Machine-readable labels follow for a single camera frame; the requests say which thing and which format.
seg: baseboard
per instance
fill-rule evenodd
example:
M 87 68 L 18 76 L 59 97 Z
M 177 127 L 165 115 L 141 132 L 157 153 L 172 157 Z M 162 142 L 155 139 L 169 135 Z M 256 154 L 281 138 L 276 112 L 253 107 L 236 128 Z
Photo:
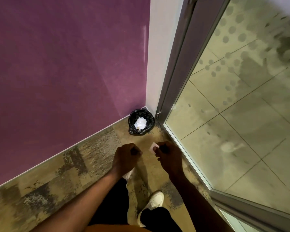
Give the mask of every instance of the baseboard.
M 109 126 L 105 127 L 104 129 L 101 129 L 100 131 L 98 131 L 98 132 L 96 132 L 96 133 L 94 133 L 94 134 L 90 135 L 89 137 L 86 137 L 85 139 L 83 139 L 83 140 L 79 141 L 78 143 L 76 143 L 76 144 L 74 144 L 74 145 L 72 145 L 72 146 L 70 146 L 70 147 L 66 148 L 65 150 L 63 150 L 63 151 L 61 151 L 61 152 L 57 153 L 56 155 L 54 155 L 54 156 L 52 156 L 52 157 L 50 157 L 50 158 L 48 158 L 48 159 L 44 160 L 43 162 L 41 162 L 41 163 L 39 163 L 39 164 L 35 165 L 34 167 L 32 167 L 32 168 L 30 168 L 30 169 L 26 170 L 25 172 L 23 172 L 23 173 L 21 173 L 21 174 L 19 174 L 19 175 L 15 176 L 15 177 L 13 177 L 12 179 L 10 179 L 10 180 L 6 181 L 5 183 L 2 183 L 2 184 L 0 185 L 0 187 L 1 187 L 1 186 L 3 186 L 4 184 L 6 184 L 6 183 L 8 183 L 8 182 L 10 182 L 10 181 L 12 181 L 12 180 L 14 180 L 15 178 L 18 178 L 19 176 L 21 176 L 21 175 L 23 175 L 23 174 L 25 174 L 25 173 L 29 172 L 30 170 L 32 170 L 32 169 L 34 169 L 34 168 L 38 167 L 39 165 L 41 165 L 41 164 L 45 163 L 46 161 L 49 161 L 49 160 L 51 160 L 51 159 L 52 159 L 52 158 L 54 158 L 55 156 L 62 154 L 63 152 L 65 152 L 65 151 L 69 150 L 70 148 L 73 148 L 74 146 L 76 146 L 76 145 L 78 145 L 78 144 L 81 144 L 82 142 L 85 142 L 87 139 L 91 138 L 93 135 L 96 135 L 97 133 L 99 133 L 99 132 L 101 132 L 101 131 L 103 131 L 103 130 L 105 130 L 105 129 L 109 128 L 109 127 L 111 127 L 112 125 L 114 125 L 114 124 L 116 124 L 116 123 L 118 123 L 118 122 L 122 121 L 123 119 L 126 119 L 127 117 L 129 117 L 129 115 L 127 115 L 127 116 L 125 116 L 125 117 L 121 118 L 120 120 L 118 120 L 118 121 L 116 121 L 116 122 L 112 123 L 111 125 L 109 125 Z

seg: leg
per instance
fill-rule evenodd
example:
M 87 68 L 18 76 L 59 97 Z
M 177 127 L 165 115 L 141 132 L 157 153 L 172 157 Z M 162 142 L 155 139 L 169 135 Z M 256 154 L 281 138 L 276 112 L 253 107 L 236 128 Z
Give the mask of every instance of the leg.
M 145 225 L 145 229 L 152 232 L 182 232 L 171 217 L 170 212 L 163 207 L 157 207 L 153 210 L 150 210 L 149 208 L 145 209 L 140 216 L 140 220 Z
M 129 195 L 126 188 L 127 181 L 121 178 L 109 191 L 96 213 L 89 222 L 90 225 L 127 225 Z

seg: glass door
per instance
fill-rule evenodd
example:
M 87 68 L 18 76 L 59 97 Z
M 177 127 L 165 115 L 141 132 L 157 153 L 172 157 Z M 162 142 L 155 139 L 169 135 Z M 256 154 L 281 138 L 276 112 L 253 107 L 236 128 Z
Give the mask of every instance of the glass door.
M 290 17 L 280 7 L 198 0 L 161 112 L 217 205 L 290 231 Z

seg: person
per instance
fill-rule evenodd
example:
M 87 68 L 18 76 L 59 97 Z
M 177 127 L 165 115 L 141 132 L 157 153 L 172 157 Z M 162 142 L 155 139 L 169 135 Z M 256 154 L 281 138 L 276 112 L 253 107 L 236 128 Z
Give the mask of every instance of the person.
M 180 149 L 170 142 L 157 144 L 159 148 L 153 148 L 156 157 L 181 195 L 196 231 L 233 231 L 186 178 Z M 182 231 L 169 211 L 162 207 L 164 195 L 161 191 L 155 192 L 138 214 L 139 227 L 128 225 L 126 185 L 141 155 L 142 151 L 133 143 L 118 147 L 108 173 L 32 231 Z

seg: trash can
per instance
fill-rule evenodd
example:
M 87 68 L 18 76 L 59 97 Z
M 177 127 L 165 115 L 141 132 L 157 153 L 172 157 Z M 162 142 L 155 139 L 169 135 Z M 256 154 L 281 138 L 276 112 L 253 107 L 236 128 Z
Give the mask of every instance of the trash can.
M 146 119 L 146 126 L 144 129 L 137 129 L 134 126 L 139 117 L 143 117 L 144 119 Z M 149 111 L 147 111 L 144 108 L 141 108 L 131 112 L 128 119 L 128 123 L 129 123 L 129 133 L 131 135 L 144 135 L 155 126 L 155 118 Z

